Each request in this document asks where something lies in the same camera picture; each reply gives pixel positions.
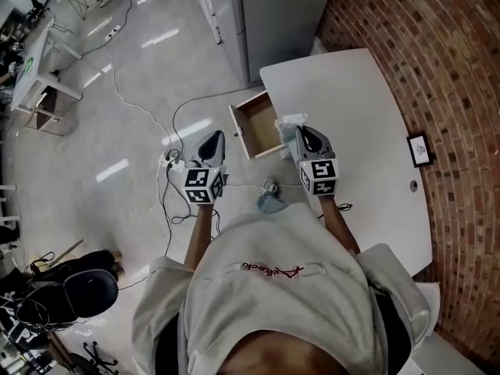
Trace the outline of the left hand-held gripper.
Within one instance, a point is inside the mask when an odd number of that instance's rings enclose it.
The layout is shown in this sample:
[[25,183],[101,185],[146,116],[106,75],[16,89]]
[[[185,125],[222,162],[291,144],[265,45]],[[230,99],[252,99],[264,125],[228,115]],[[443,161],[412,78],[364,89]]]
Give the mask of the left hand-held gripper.
[[225,152],[221,130],[207,134],[195,144],[183,181],[183,193],[189,203],[211,205],[222,195],[227,182]]

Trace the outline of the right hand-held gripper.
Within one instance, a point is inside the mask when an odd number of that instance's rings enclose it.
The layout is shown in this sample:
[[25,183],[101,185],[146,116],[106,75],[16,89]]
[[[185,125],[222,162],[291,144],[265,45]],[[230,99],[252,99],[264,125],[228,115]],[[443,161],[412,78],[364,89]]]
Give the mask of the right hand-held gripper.
[[304,189],[311,196],[334,196],[338,185],[338,160],[329,139],[306,125],[295,132],[296,165]]

